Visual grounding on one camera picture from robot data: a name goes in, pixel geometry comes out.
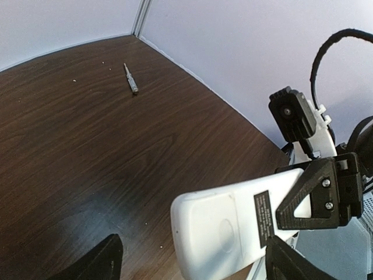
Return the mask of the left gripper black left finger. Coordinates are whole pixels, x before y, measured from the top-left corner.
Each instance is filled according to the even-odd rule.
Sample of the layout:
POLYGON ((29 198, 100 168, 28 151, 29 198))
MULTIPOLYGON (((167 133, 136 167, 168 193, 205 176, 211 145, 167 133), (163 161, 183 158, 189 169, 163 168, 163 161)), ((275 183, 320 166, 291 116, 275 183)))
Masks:
POLYGON ((120 279, 123 245, 110 234, 75 263, 49 279, 120 279))

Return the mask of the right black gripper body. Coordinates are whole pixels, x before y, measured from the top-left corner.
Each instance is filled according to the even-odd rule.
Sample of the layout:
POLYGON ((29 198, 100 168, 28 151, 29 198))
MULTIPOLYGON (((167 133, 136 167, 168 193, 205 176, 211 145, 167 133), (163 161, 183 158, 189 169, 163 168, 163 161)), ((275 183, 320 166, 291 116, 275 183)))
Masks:
POLYGON ((350 152, 280 167, 300 168, 300 178, 276 209, 278 226, 346 226, 363 213, 363 183, 356 153, 350 152), (311 216, 296 218, 295 209, 310 196, 311 216))

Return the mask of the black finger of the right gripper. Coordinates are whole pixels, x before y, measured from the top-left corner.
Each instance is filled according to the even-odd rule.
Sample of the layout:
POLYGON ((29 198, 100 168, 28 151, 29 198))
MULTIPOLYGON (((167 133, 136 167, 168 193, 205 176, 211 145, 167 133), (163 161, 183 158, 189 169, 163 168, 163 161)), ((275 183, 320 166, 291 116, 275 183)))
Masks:
POLYGON ((335 229, 339 227, 339 195, 334 159, 317 159, 281 167, 278 173, 301 169, 302 174, 276 209, 281 230, 335 229), (295 210, 309 200, 309 218, 295 216, 295 210))

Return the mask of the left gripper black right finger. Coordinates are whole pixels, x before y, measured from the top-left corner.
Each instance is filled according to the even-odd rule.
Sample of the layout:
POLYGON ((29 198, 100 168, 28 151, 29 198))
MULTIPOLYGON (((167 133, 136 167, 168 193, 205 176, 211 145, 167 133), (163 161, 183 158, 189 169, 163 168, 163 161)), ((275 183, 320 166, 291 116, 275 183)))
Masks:
POLYGON ((265 267, 267 279, 272 280, 335 279, 311 264, 278 236, 273 236, 268 240, 265 267))

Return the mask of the white remote control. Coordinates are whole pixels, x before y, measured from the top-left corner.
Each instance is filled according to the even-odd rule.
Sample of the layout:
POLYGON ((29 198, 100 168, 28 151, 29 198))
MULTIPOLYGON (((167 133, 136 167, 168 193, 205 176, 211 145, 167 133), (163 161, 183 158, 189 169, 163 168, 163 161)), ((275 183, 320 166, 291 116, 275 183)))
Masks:
POLYGON ((184 279, 224 279, 265 255, 268 238, 298 230, 277 227, 276 209, 302 175, 293 169, 224 187, 179 195, 171 228, 184 279))

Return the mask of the small silver screwdriver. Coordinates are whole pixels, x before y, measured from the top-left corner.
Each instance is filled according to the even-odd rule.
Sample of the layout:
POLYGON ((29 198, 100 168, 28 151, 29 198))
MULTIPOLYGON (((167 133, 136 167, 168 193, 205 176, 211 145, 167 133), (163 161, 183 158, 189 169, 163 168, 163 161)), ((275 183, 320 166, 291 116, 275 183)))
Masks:
POLYGON ((139 93, 139 88, 131 74, 131 72, 129 71, 126 63, 124 63, 124 70, 125 70, 125 74, 126 74, 126 78, 127 78, 127 81, 128 81, 128 84, 129 84, 129 87, 131 88, 131 91, 132 93, 136 96, 138 95, 139 93))

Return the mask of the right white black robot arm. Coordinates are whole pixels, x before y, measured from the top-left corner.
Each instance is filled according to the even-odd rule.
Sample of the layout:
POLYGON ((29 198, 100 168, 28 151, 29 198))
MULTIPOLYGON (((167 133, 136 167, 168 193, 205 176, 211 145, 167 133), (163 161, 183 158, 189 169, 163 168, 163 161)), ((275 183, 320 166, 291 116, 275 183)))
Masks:
POLYGON ((276 209, 281 230, 335 229, 360 218, 363 177, 372 177, 372 117, 363 119, 337 156, 278 168, 303 173, 276 209))

